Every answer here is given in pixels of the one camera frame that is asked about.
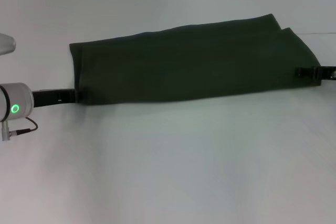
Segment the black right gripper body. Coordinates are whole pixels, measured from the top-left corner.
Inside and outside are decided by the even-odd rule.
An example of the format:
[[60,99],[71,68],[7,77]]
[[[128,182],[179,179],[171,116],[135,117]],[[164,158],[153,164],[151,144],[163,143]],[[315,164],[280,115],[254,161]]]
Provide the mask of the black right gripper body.
[[313,80],[335,80],[336,66],[313,67]]

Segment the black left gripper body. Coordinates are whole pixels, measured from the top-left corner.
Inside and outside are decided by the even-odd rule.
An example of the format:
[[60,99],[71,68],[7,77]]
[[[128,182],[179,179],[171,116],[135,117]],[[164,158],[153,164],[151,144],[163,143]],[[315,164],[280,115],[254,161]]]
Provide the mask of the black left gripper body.
[[75,103],[74,89],[52,89],[33,91],[34,107]]

